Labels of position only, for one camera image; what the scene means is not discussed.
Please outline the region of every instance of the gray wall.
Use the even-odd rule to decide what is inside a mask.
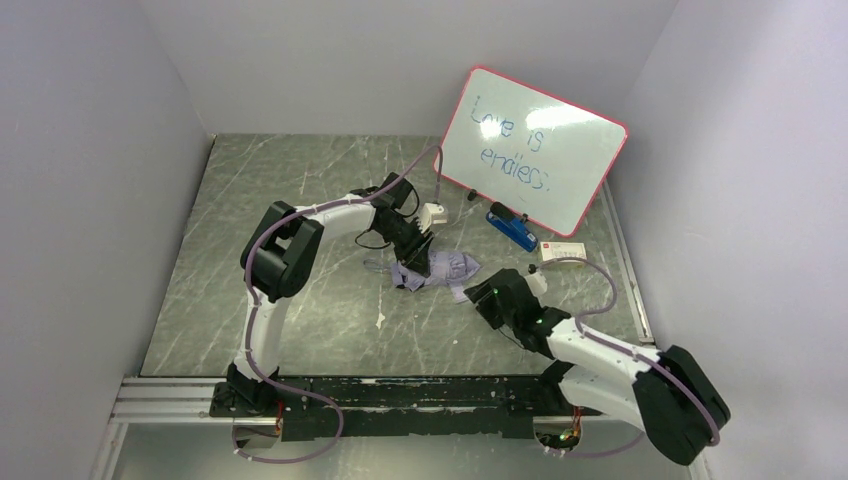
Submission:
[[[677,0],[142,0],[204,125],[442,135],[485,64],[621,106]]]
[[[550,480],[568,478],[685,480],[686,468],[660,455],[648,441],[601,460],[546,455],[534,440],[496,435],[344,438],[325,455],[296,465],[259,465],[232,454],[228,427],[133,426],[115,471],[115,480]],[[578,448],[601,452],[636,436],[630,425],[584,425]],[[255,455],[293,458],[325,440],[280,443]]]
[[[681,0],[612,172],[648,315],[733,411],[717,478],[848,471],[848,3]]]
[[[0,13],[0,470],[87,478],[209,139],[131,0]]]

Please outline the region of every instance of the lavender fabric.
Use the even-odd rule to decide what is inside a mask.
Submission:
[[[468,300],[462,293],[462,284],[480,270],[480,264],[462,252],[430,252],[430,276],[427,278],[397,262],[390,268],[396,287],[414,292],[426,285],[447,285],[457,303],[461,303]]]

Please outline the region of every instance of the gray marble tabletop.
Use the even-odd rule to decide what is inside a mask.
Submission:
[[[311,205],[352,189],[379,185],[400,172],[436,137],[220,135],[209,158],[182,247],[168,286],[142,375],[219,376],[241,340],[247,304],[242,249],[267,207],[276,200]],[[436,175],[422,161],[409,180],[426,201]],[[500,268],[523,270],[538,263],[486,222],[489,202],[468,201],[467,192],[442,182],[440,201],[448,225],[436,230],[434,250],[461,250],[482,269],[476,285]],[[535,225],[540,240],[553,234]],[[378,244],[370,233],[363,242]],[[614,233],[613,214],[599,195],[570,241],[607,268],[626,294],[607,314],[587,323],[620,339],[637,342],[641,319],[632,282]],[[415,293],[392,286],[388,275],[363,261],[393,260],[390,250],[356,246],[353,236],[323,248],[309,283],[289,309],[280,349],[283,374],[454,375],[541,372],[550,360],[518,348],[488,324],[472,304],[457,304],[447,287]],[[610,289],[589,268],[561,266],[546,271],[543,305],[578,312],[606,302]]]

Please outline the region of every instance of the label on box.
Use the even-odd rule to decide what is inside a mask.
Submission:
[[[551,260],[560,257],[579,257],[586,258],[586,247],[582,243],[568,242],[542,242],[542,261]],[[576,263],[583,265],[577,261],[563,261],[562,263]]]

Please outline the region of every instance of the red whiteboard frame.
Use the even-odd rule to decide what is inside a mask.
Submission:
[[[519,81],[519,80],[516,80],[516,79],[514,79],[514,78],[512,78],[512,77],[510,77],[510,76],[508,76],[508,75],[505,75],[505,74],[503,74],[503,73],[501,73],[501,72],[498,72],[498,71],[496,71],[496,70],[493,70],[493,69],[491,69],[491,68],[489,68],[489,67],[486,67],[486,66],[483,66],[483,65],[475,65],[475,66],[474,66],[474,67],[472,67],[472,68],[471,68],[471,70],[468,72],[468,77],[465,79],[465,85],[463,85],[463,86],[462,86],[462,92],[459,94],[459,98],[457,99],[457,101],[456,101],[456,106],[454,107],[454,110],[453,110],[453,115],[451,115],[451,120],[450,120],[450,122],[448,122],[448,126],[447,126],[447,128],[445,128],[445,133],[442,135],[442,139],[441,139],[441,141],[440,141],[439,145],[440,145],[440,146],[442,146],[442,147],[444,147],[445,137],[447,137],[447,136],[448,136],[448,132],[450,131],[450,127],[451,127],[451,125],[453,125],[453,121],[454,121],[454,119],[456,118],[456,114],[457,114],[457,112],[459,111],[459,105],[460,105],[460,103],[462,102],[462,98],[465,96],[465,90],[468,88],[468,83],[471,81],[471,75],[474,73],[474,71],[475,71],[475,70],[485,70],[485,71],[487,71],[487,72],[489,72],[489,73],[492,73],[492,74],[494,74],[494,75],[497,75],[497,76],[499,76],[499,77],[501,77],[501,78],[503,78],[503,79],[505,79],[505,80],[509,80],[509,81],[511,81],[511,82],[513,82],[513,83],[517,83],[518,85],[521,85],[522,87],[526,87],[526,88],[529,88],[529,89],[531,89],[531,90],[535,90],[535,91],[537,91],[537,92],[541,93],[542,95],[545,95],[545,96],[548,96],[548,97],[553,98],[554,100],[560,101],[560,102],[562,102],[562,103],[566,103],[566,104],[571,105],[571,106],[573,106],[573,107],[577,107],[577,108],[579,108],[579,109],[581,109],[581,110],[585,110],[585,111],[587,111],[587,112],[589,112],[589,113],[592,113],[592,114],[594,114],[594,115],[597,115],[597,116],[599,116],[599,117],[603,118],[604,120],[607,120],[607,121],[609,121],[609,122],[611,122],[611,123],[614,123],[614,124],[616,124],[616,125],[619,125],[621,128],[623,128],[623,129],[624,129],[624,138],[621,140],[621,144],[618,146],[618,149],[615,151],[615,155],[613,155],[612,159],[610,160],[609,165],[607,165],[607,169],[606,169],[606,171],[604,171],[603,176],[601,176],[601,181],[600,181],[600,182],[598,182],[598,186],[597,186],[597,187],[595,187],[595,192],[592,194],[592,201],[594,201],[594,199],[598,196],[598,192],[601,190],[601,185],[603,185],[604,180],[606,180],[607,175],[609,175],[609,171],[610,171],[610,169],[612,168],[612,165],[615,163],[615,160],[618,158],[618,154],[619,154],[619,153],[621,153],[621,149],[622,149],[622,147],[624,147],[624,143],[627,141],[627,137],[629,137],[629,136],[630,136],[630,130],[627,128],[627,125],[625,125],[625,124],[624,124],[624,123],[622,123],[622,122],[619,122],[618,120],[612,119],[612,118],[610,118],[610,117],[608,117],[608,116],[606,116],[606,115],[601,115],[600,113],[595,112],[594,110],[590,110],[590,109],[588,109],[588,108],[586,108],[586,107],[584,107],[584,106],[582,106],[582,105],[578,105],[578,104],[576,104],[576,103],[574,103],[574,102],[570,102],[570,101],[568,101],[568,100],[566,100],[566,99],[564,99],[564,98],[562,98],[562,97],[558,97],[558,96],[553,95],[553,94],[551,94],[551,93],[549,93],[549,92],[546,92],[545,90],[542,90],[542,89],[540,89],[540,88],[536,88],[536,87],[534,87],[534,86],[532,86],[532,85],[528,85],[528,84],[526,84],[526,83],[524,83],[524,82],[521,82],[521,81]],[[438,175],[438,172],[439,172],[439,162],[438,162],[438,160],[439,160],[439,157],[438,157],[438,154],[437,154],[437,155],[433,158],[433,170],[435,170],[435,171],[436,171],[436,174],[437,174],[437,175]],[[470,189],[470,188],[471,188],[471,187],[469,187],[468,185],[463,184],[462,182],[458,182],[458,181],[454,180],[453,178],[448,177],[447,175],[444,175],[444,174],[443,174],[442,176],[443,176],[444,178],[446,178],[446,179],[450,180],[452,183],[454,183],[454,184],[456,184],[456,185],[459,185],[460,187],[462,187],[462,188],[464,188],[464,189],[466,189],[466,190],[468,190],[468,189]],[[495,202],[495,201],[497,201],[497,200],[494,200],[494,199],[492,199],[492,198],[490,198],[490,197],[488,197],[488,196],[486,196],[486,195],[483,195],[483,194],[482,194],[482,193],[480,193],[480,192],[477,192],[477,195],[479,195],[479,196],[481,196],[481,197],[485,198],[486,200],[489,200],[490,202]],[[532,218],[530,218],[529,220],[530,220],[531,222],[535,223],[536,225],[539,225],[540,227],[544,228],[545,230],[548,230],[549,232],[553,232],[554,234],[559,235],[559,236],[561,236],[561,237],[566,237],[566,238],[568,238],[568,237],[573,237],[573,236],[577,233],[577,229],[578,229],[578,228],[580,228],[580,225],[582,225],[582,224],[583,224],[583,220],[586,218],[586,214],[587,214],[587,213],[589,213],[589,208],[591,208],[591,206],[592,206],[592,201],[590,201],[590,202],[586,205],[586,209],[584,209],[584,210],[583,210],[583,214],[582,214],[582,215],[580,215],[580,219],[577,221],[577,225],[575,225],[574,230],[572,230],[570,233],[563,233],[563,232],[559,232],[559,231],[554,230],[553,228],[551,228],[551,227],[549,227],[549,226],[547,226],[547,225],[545,225],[545,224],[543,224],[543,223],[540,223],[540,222],[538,222],[538,221],[536,221],[536,220],[534,220],[534,219],[532,219]],[[524,212],[518,212],[518,211],[516,211],[516,210],[512,210],[512,211],[513,211],[513,213],[516,213],[516,214],[518,214],[518,215],[521,215],[521,214],[523,214],[523,213],[524,213]]]

